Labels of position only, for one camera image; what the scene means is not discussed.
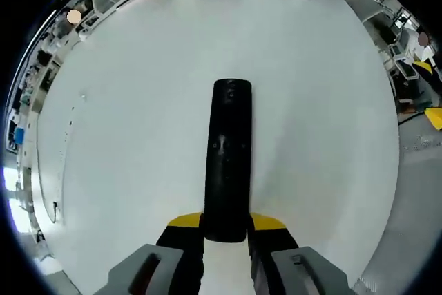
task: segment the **white table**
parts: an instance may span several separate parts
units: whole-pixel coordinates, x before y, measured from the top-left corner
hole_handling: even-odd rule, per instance
[[[353,10],[344,0],[143,0],[69,54],[39,118],[45,191],[66,154],[64,223],[40,225],[83,294],[169,220],[202,210],[213,83],[225,77],[253,84],[252,211],[281,219],[350,284],[362,274],[392,206],[398,129]],[[245,243],[208,242],[204,264],[201,294],[253,294]]]

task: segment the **yellow object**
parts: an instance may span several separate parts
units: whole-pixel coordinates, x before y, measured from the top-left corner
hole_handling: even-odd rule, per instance
[[[250,213],[250,215],[253,218],[253,224],[256,231],[286,228],[286,226],[278,219],[263,216],[257,213]]]
[[[442,129],[442,108],[429,107],[425,110],[425,115],[427,115],[427,118],[435,129],[438,131]]]
[[[201,213],[184,214],[170,221],[168,226],[176,227],[196,227],[200,226]]]
[[[422,67],[430,72],[431,75],[433,75],[433,70],[431,69],[431,66],[427,64],[426,62],[416,61],[414,62],[415,65]]]

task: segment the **desk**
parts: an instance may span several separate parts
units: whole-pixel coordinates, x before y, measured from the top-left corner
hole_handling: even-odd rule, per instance
[[[39,222],[82,294],[203,208],[213,83],[226,77],[253,85],[251,210],[283,221],[351,285],[362,274],[392,207],[398,128],[353,10],[344,0],[139,0],[75,48],[39,118],[42,181],[50,190],[64,172],[66,221]],[[249,266],[245,243],[207,242],[200,293],[253,294]]]

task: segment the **white tabletop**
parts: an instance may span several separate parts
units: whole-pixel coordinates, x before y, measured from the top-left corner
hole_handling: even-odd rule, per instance
[[[281,219],[349,284],[362,274],[392,206],[398,129],[382,61],[352,9],[140,0],[67,56],[39,118],[43,188],[59,200],[51,190],[63,174],[63,222],[41,203],[35,211],[83,294],[168,221],[202,210],[213,83],[226,77],[253,85],[251,210]],[[204,264],[201,294],[253,294],[245,243],[207,243]]]

